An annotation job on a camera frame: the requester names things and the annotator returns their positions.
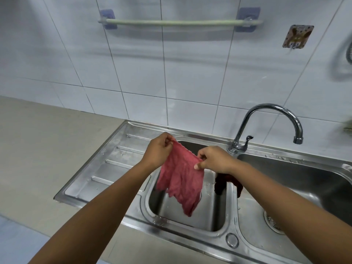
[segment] dark red cloth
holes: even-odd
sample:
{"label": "dark red cloth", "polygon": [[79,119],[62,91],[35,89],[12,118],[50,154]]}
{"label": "dark red cloth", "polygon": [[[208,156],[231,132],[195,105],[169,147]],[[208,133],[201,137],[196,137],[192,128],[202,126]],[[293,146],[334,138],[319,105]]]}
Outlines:
{"label": "dark red cloth", "polygon": [[243,186],[235,177],[233,177],[230,174],[223,174],[223,173],[218,174],[218,176],[215,178],[215,185],[214,185],[215,193],[217,195],[221,195],[222,191],[226,188],[227,182],[232,182],[233,185],[237,187],[237,198],[239,198],[243,190]]}
{"label": "dark red cloth", "polygon": [[200,201],[204,178],[204,170],[196,170],[194,165],[202,160],[177,141],[173,144],[173,150],[161,166],[156,189],[176,197],[183,212],[191,217]]}

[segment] person's right arm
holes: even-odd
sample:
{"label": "person's right arm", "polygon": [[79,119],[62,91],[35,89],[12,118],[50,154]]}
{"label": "person's right arm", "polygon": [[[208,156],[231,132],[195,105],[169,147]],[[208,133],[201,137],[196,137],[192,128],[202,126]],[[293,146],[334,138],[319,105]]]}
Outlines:
{"label": "person's right arm", "polygon": [[352,263],[352,227],[218,146],[198,152],[208,168],[234,176],[313,263]]}

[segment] beige countertop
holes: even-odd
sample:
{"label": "beige countertop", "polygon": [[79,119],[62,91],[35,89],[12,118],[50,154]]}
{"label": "beige countertop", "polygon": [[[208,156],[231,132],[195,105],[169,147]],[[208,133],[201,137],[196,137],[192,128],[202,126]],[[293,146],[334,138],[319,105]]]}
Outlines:
{"label": "beige countertop", "polygon": [[[52,236],[77,208],[55,194],[123,122],[0,96],[0,214]],[[121,225],[110,263],[224,263]]]}

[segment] sink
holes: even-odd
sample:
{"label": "sink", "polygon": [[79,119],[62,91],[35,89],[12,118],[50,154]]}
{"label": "sink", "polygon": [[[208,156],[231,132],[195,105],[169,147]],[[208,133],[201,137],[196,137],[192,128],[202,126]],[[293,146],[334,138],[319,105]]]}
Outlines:
{"label": "sink", "polygon": [[[197,154],[205,146],[226,150],[232,139],[125,120],[54,199],[83,207],[137,164],[151,139],[169,132]],[[352,226],[352,163],[249,144],[233,156]],[[122,224],[196,250],[228,263],[311,264],[258,202],[243,189],[227,183],[214,192],[216,173],[205,170],[201,200],[191,217],[164,191],[156,190],[160,168],[145,180]]]}
{"label": "sink", "polygon": [[[198,150],[205,147],[192,142],[179,141],[179,143],[195,155]],[[174,196],[169,197],[165,191],[158,191],[156,186],[151,192],[149,207],[160,217],[205,231],[218,231],[225,222],[226,189],[221,195],[215,194],[215,177],[215,172],[205,169],[201,199],[191,217],[183,213],[181,204]]]}
{"label": "sink", "polygon": [[[297,160],[283,161],[284,157],[241,154],[237,158],[352,226],[352,185],[339,173],[323,166],[295,163]],[[285,235],[266,223],[263,208],[246,190],[238,199],[238,206],[239,228],[249,243],[300,263],[310,263]]]}

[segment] pink cloth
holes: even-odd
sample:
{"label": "pink cloth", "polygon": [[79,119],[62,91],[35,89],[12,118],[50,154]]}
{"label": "pink cloth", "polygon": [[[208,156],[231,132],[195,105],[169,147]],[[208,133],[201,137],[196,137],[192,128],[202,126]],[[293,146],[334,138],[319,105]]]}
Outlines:
{"label": "pink cloth", "polygon": [[161,166],[156,189],[165,190],[169,197],[176,197],[183,212],[191,217],[200,201],[204,178],[204,170],[196,170],[194,165],[202,160],[180,143],[173,143],[173,150]]}

